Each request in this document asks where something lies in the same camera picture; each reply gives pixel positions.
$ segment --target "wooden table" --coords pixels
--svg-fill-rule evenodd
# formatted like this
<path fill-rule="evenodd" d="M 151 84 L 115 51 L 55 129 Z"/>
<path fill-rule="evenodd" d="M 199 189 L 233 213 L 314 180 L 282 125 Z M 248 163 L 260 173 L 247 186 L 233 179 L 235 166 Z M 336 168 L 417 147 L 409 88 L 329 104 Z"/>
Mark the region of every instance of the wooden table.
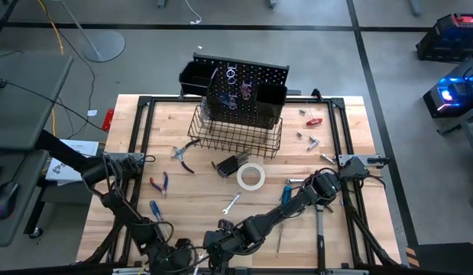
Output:
<path fill-rule="evenodd" d="M 127 152 L 138 96 L 120 95 L 118 97 L 105 151 Z M 349 96 L 344 99 L 355 153 L 375 154 L 363 98 Z M 216 230 L 219 219 L 226 218 L 237 223 L 250 215 L 270 211 L 279 205 L 286 178 L 304 179 L 319 168 L 329 167 L 328 163 L 319 158 L 319 154 L 332 156 L 335 153 L 326 105 L 286 104 L 281 115 L 283 118 L 282 142 L 277 156 L 272 160 L 250 157 L 250 162 L 260 164 L 267 175 L 265 184 L 259 190 L 244 191 L 237 184 L 235 174 L 228 179 L 222 179 L 212 168 L 211 161 L 218 163 L 234 153 L 209 150 L 205 147 L 191 147 L 183 156 L 187 166 L 196 172 L 190 174 L 177 160 L 170 159 L 170 153 L 172 146 L 182 147 L 190 141 L 186 134 L 195 107 L 196 103 L 157 102 L 147 149 L 147 153 L 156 156 L 157 160 L 154 163 L 145 164 L 138 211 L 143 216 L 154 220 L 149 201 L 152 199 L 157 201 L 164 218 L 175 227 L 171 245 L 174 245 L 178 238 L 189 238 L 196 246 L 202 245 L 205 232 Z M 322 124 L 314 128 L 306 128 L 304 124 L 309 118 L 299 114 L 300 108 L 310 110 L 314 118 L 323 118 Z M 144 125 L 145 116 L 146 114 L 142 118 L 141 125 Z M 342 127 L 340 124 L 338 127 L 342 150 L 346 152 L 341 134 Z M 141 127 L 138 144 L 141 144 L 143 130 Z M 302 140 L 297 138 L 297 131 L 303 134 Z M 311 134 L 321 142 L 318 147 L 306 152 L 309 146 L 308 137 Z M 162 199 L 161 194 L 149 183 L 151 176 L 161 183 L 163 171 L 166 171 L 169 176 L 166 199 Z M 105 184 L 97 184 L 97 189 L 105 192 Z M 243 191 L 243 195 L 224 216 L 222 210 L 237 191 Z M 365 180 L 362 192 L 372 233 L 389 255 L 400 262 L 383 186 L 373 179 Z M 340 201 L 341 193 L 331 204 L 335 212 L 329 213 L 325 210 L 324 214 L 326 266 L 330 268 L 340 267 L 341 263 L 353 265 L 345 212 Z M 99 199 L 93 196 L 77 260 L 84 260 L 92 254 L 111 229 L 113 220 L 114 216 L 110 210 L 102 206 Z M 316 268 L 316 210 L 313 207 L 306 209 L 298 218 L 285 221 L 280 253 L 277 256 L 278 231 L 278 227 L 275 227 L 256 253 L 250 256 L 235 256 L 230 261 L 230 266 Z M 363 238 L 359 231 L 357 233 L 361 257 L 365 260 Z M 122 238 L 119 239 L 117 256 L 121 252 L 123 243 Z M 130 263 L 146 259 L 139 255 L 134 245 L 131 246 Z"/>

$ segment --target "floor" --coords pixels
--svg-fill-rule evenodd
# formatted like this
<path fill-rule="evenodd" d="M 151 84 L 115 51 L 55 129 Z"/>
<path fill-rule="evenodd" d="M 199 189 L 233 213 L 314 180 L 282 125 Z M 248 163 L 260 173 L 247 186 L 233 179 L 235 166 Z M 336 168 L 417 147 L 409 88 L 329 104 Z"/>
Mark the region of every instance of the floor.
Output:
<path fill-rule="evenodd" d="M 421 100 L 455 65 L 419 61 L 414 45 L 424 33 L 417 31 L 363 31 L 364 48 L 360 48 L 356 43 L 359 33 L 353 31 L 357 26 L 350 17 L 350 7 L 354 7 L 361 27 L 432 27 L 444 15 L 473 13 L 473 0 L 421 0 L 423 13 L 418 18 L 411 15 L 406 0 L 280 0 L 274 10 L 268 9 L 264 0 L 190 2 L 202 15 L 202 24 L 210 25 L 208 29 L 167 30 L 160 26 L 196 20 L 182 0 L 169 1 L 165 9 L 158 9 L 155 0 L 137 0 L 135 4 L 128 0 L 66 1 L 81 23 L 130 24 L 119 26 L 118 32 L 126 39 L 122 55 L 107 63 L 89 64 L 96 75 L 91 109 L 98 110 L 91 122 L 103 122 L 119 93 L 178 93 L 178 73 L 194 52 L 290 65 L 290 89 L 310 94 L 317 88 L 323 95 L 364 97 L 377 152 L 390 148 L 394 152 L 420 244 L 473 241 L 473 155 L 462 133 L 448 137 L 436 133 Z M 57 23 L 71 23 L 59 2 L 46 3 Z M 17 27 L 21 22 L 47 22 L 36 2 L 19 2 L 8 22 L 0 33 L 0 50 L 59 53 L 52 29 L 41 24 L 38 28 Z M 155 24 L 158 29 L 140 29 L 138 24 Z M 218 25 L 228 27 L 216 30 Z M 257 27 L 243 30 L 244 25 Z M 274 25 L 279 27 L 264 30 Z M 61 31 L 76 49 L 85 46 L 78 30 Z M 86 33 L 100 31 L 89 29 Z M 67 44 L 65 51 L 76 60 L 61 98 L 65 105 L 86 115 L 92 76 Z M 82 122 L 71 118 L 77 131 Z M 70 123 L 61 108 L 57 108 L 57 121 L 58 135 L 69 136 Z M 76 138 L 104 141 L 106 135 L 87 127 Z M 407 239 L 387 168 L 383 174 L 397 242 L 403 251 Z M 12 246 L 0 248 L 0 270 L 73 262 L 87 211 L 87 205 L 48 205 L 40 222 L 47 233 L 36 241 L 18 234 Z"/>

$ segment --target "screwdriver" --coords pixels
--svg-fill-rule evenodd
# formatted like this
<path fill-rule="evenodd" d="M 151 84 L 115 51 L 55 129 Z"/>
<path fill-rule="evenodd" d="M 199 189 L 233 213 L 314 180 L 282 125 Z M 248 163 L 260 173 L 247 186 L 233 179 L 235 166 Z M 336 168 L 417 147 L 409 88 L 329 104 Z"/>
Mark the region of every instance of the screwdriver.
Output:
<path fill-rule="evenodd" d="M 284 203 L 290 200 L 291 193 L 292 193 L 292 187 L 285 186 L 283 188 L 281 205 L 283 205 Z M 277 242 L 277 254 L 279 254 L 279 251 L 280 251 L 280 242 L 282 241 L 282 232 L 283 232 L 283 221 L 280 223 L 279 241 Z"/>
<path fill-rule="evenodd" d="M 150 201 L 150 207 L 151 207 L 151 211 L 153 212 L 153 215 L 154 217 L 157 219 L 157 222 L 163 222 L 163 218 L 161 218 L 161 211 L 160 209 L 158 208 L 158 205 L 155 201 Z M 161 229 L 163 229 L 163 232 L 165 234 L 165 238 L 168 238 L 168 232 L 166 230 L 166 228 L 164 226 L 161 226 Z"/>

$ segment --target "black wire basket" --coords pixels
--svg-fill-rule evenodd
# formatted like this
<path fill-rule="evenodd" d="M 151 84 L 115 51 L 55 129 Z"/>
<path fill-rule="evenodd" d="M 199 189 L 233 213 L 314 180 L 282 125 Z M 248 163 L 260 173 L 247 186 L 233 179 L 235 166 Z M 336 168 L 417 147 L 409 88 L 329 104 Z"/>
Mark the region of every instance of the black wire basket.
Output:
<path fill-rule="evenodd" d="M 209 108 L 202 101 L 193 113 L 187 135 L 192 141 L 200 139 L 199 145 L 209 149 L 236 153 L 249 150 L 249 154 L 258 157 L 274 158 L 280 149 L 283 120 L 273 121 L 277 123 L 268 129 L 211 120 Z"/>

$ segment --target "tape roll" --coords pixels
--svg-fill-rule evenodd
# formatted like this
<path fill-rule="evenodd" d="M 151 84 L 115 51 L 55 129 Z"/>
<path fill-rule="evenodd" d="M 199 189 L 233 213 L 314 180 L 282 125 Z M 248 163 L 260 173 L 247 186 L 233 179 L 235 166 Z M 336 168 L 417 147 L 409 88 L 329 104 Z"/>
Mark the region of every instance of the tape roll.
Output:
<path fill-rule="evenodd" d="M 243 182 L 243 179 L 241 178 L 241 176 L 247 169 L 251 169 L 251 168 L 255 168 L 256 170 L 258 170 L 258 172 L 260 173 L 260 180 L 258 181 L 257 184 L 249 186 L 248 184 Z M 260 187 L 264 185 L 265 171 L 263 168 L 261 168 L 260 165 L 256 163 L 246 163 L 243 166 L 239 167 L 238 173 L 236 174 L 236 179 L 238 180 L 239 186 L 241 186 L 243 189 L 248 190 L 248 191 L 255 191 L 255 190 L 260 189 Z"/>

